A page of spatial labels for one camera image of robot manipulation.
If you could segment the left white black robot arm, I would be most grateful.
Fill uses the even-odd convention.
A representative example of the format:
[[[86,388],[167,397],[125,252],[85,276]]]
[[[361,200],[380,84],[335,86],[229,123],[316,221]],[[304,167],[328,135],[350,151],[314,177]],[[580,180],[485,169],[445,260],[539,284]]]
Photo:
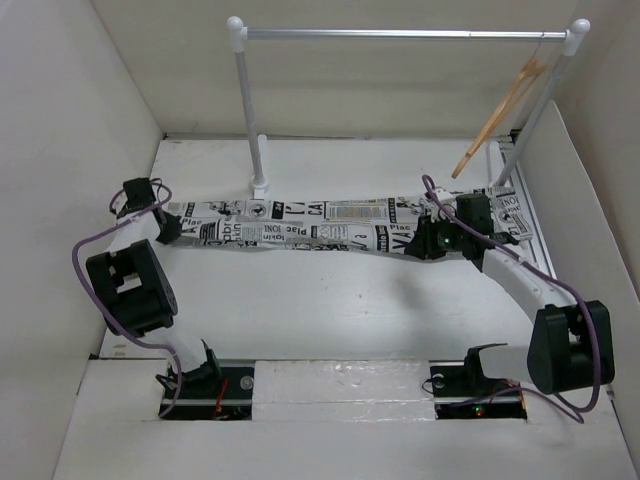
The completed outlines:
[[[177,299],[155,251],[175,243],[181,233],[179,219],[164,210],[172,193],[159,179],[140,177],[124,182],[116,196],[124,198],[121,207],[109,204],[116,225],[80,244],[115,237],[106,251],[77,268],[80,279],[112,333],[173,360],[159,377],[161,384],[212,396],[222,387],[222,369],[205,341],[174,324]]]

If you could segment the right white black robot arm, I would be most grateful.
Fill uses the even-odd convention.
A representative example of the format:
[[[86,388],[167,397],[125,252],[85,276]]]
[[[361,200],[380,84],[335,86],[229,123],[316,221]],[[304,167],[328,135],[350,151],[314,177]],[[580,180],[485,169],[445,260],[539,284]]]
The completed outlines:
[[[439,260],[459,254],[499,284],[531,320],[526,378],[544,394],[606,385],[615,378],[610,312],[525,257],[518,236],[497,226],[481,192],[444,203],[426,194],[405,254]]]

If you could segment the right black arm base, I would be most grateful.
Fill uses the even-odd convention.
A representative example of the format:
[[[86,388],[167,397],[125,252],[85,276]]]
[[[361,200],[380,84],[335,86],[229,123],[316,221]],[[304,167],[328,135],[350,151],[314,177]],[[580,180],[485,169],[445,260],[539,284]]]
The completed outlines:
[[[429,377],[421,388],[434,401],[437,420],[485,420],[528,418],[517,383],[473,377],[462,362],[436,362],[429,365]]]

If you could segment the wooden clothes hanger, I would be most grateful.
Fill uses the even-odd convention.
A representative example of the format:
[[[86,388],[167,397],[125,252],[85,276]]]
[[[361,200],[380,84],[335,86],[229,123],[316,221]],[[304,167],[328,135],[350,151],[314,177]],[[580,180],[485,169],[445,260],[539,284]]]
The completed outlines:
[[[540,46],[541,43],[538,43],[533,54],[525,62],[505,96],[494,109],[489,119],[457,163],[451,173],[452,179],[457,179],[459,177],[479,148],[487,142],[496,129],[528,95],[529,91],[537,83],[538,79],[546,72],[547,65],[541,63],[537,57]]]

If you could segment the newspaper print trousers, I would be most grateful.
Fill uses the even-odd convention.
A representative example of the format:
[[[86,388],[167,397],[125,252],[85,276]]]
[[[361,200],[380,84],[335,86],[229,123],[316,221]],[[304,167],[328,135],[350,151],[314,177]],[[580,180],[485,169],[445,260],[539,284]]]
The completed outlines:
[[[532,238],[532,228],[514,189],[497,187],[452,194],[472,192],[489,197],[497,226],[518,236],[520,242]],[[180,217],[180,245],[404,254],[416,230],[418,203],[424,197],[172,202],[168,211]]]

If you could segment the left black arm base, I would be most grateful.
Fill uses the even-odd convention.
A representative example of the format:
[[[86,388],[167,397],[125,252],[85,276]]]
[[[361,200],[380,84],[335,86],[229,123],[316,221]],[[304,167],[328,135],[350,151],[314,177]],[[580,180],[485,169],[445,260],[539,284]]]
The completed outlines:
[[[222,377],[212,382],[188,380],[162,420],[245,421],[252,419],[255,364],[223,361]]]

